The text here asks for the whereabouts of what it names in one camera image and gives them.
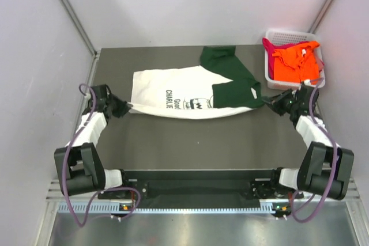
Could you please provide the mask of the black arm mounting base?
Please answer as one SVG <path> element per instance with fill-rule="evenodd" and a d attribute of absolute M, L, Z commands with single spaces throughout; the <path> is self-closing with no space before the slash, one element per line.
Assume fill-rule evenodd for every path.
<path fill-rule="evenodd" d="M 280 169 L 126 171 L 128 186 L 142 200 L 159 196 L 226 195 L 239 198 L 282 198 L 293 191 L 278 183 Z"/>

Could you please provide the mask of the white and green t-shirt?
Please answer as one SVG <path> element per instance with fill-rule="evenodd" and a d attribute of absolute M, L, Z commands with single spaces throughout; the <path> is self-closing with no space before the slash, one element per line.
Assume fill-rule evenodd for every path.
<path fill-rule="evenodd" d="M 176 119 L 214 119 L 264 105 L 261 84 L 234 46 L 204 47 L 199 65 L 133 74 L 130 113 Z"/>

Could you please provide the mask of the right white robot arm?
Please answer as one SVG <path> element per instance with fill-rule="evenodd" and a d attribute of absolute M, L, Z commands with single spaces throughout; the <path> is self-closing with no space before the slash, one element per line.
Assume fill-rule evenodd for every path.
<path fill-rule="evenodd" d="M 289 114 L 307 147 L 300 168 L 275 170 L 269 183 L 269 191 L 275 197 L 283 197 L 290 189 L 335 200 L 342 200 L 347 193 L 354 153 L 341 148 L 327 133 L 321 117 L 315 113 L 318 96 L 317 87 L 301 84 L 297 90 L 262 98 L 276 114 Z"/>

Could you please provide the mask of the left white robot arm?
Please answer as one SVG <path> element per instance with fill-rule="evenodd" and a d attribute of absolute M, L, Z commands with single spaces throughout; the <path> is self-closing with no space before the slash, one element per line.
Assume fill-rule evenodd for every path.
<path fill-rule="evenodd" d="M 61 192 L 73 196 L 111 189 L 124 198 L 131 190 L 124 170 L 104 169 L 96 146 L 110 119 L 123 117 L 130 107 L 106 84 L 81 84 L 79 90 L 88 99 L 80 125 L 71 141 L 54 152 Z"/>

